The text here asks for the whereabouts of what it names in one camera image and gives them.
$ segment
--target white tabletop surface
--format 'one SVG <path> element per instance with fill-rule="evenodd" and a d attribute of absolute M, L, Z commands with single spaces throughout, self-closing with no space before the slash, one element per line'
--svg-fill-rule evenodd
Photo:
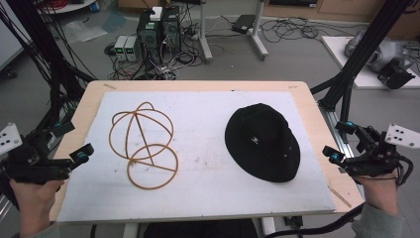
<path fill-rule="evenodd" d="M 127 161 L 116 156 L 108 143 L 112 116 L 145 101 L 172 120 L 174 140 L 169 146 L 179 158 L 174 179 L 155 190 L 133 186 L 126 173 Z M 300 168 L 290 182 L 268 182 L 249 175 L 226 149 L 224 132 L 231 115 L 260 102 L 283 114 L 300 145 Z M 91 143 L 95 152 L 72 173 L 59 222 L 261 217 L 335 209 L 288 92 L 107 92 L 85 143 Z"/>

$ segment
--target human hand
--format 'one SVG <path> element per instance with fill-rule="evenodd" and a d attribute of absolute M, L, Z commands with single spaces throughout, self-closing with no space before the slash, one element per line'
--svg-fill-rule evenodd
<path fill-rule="evenodd" d="M 35 235 L 50 226 L 55 192 L 63 184 L 63 180 L 51 180 L 39 185 L 10 179 L 20 208 L 21 237 Z"/>
<path fill-rule="evenodd" d="M 377 209 L 398 215 L 396 171 L 377 177 L 357 177 L 365 190 L 367 203 Z"/>

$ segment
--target black pole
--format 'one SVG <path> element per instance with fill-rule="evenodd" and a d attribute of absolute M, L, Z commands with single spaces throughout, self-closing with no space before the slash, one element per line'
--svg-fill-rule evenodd
<path fill-rule="evenodd" d="M 337 103 L 343 97 L 340 120 L 347 121 L 349 119 L 350 99 L 356 76 L 409 4 L 410 0 L 387 0 L 384 2 L 341 71 L 335 77 L 311 88 L 312 94 L 315 94 L 330 87 L 325 97 L 319 101 L 320 107 L 334 111 Z"/>

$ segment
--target white bracket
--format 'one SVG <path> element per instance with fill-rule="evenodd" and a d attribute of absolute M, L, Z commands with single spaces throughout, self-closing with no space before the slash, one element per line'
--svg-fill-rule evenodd
<path fill-rule="evenodd" d="M 21 135 L 15 123 L 9 122 L 0 132 L 0 155 L 3 155 L 22 145 Z"/>
<path fill-rule="evenodd" d="M 419 149 L 420 133 L 398 126 L 395 123 L 391 123 L 389 124 L 388 131 L 386 132 L 385 141 L 386 143 L 396 146 Z"/>

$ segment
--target table leg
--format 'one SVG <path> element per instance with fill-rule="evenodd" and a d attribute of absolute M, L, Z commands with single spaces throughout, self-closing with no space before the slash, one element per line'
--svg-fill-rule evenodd
<path fill-rule="evenodd" d="M 209 62 L 210 60 L 213 59 L 213 56 L 211 55 L 210 52 L 210 48 L 209 45 L 207 43 L 206 40 L 206 12 L 205 12 L 205 5 L 206 5 L 206 1 L 205 0 L 201 0 L 201 5 L 200 5 L 200 9 L 201 9 L 201 30 L 200 30 L 200 44 L 201 44 L 201 49 L 203 49 L 203 53 L 205 56 L 205 62 Z"/>
<path fill-rule="evenodd" d="M 139 224 L 138 223 L 126 223 L 124 227 L 123 238 L 137 238 L 139 233 Z"/>
<path fill-rule="evenodd" d="M 265 49 L 265 46 L 263 45 L 262 41 L 259 38 L 259 28 L 260 28 L 260 23 L 261 23 L 261 18 L 263 15 L 263 4 L 264 4 L 264 0 L 260 0 L 258 5 L 257 5 L 257 12 L 256 12 L 256 21 L 254 23 L 254 28 L 253 29 L 249 29 L 250 33 L 251 33 L 251 37 L 254 41 L 254 43 L 257 46 L 257 49 L 260 52 L 260 55 L 262 56 L 262 60 L 265 60 L 265 57 L 268 56 L 268 51 Z"/>

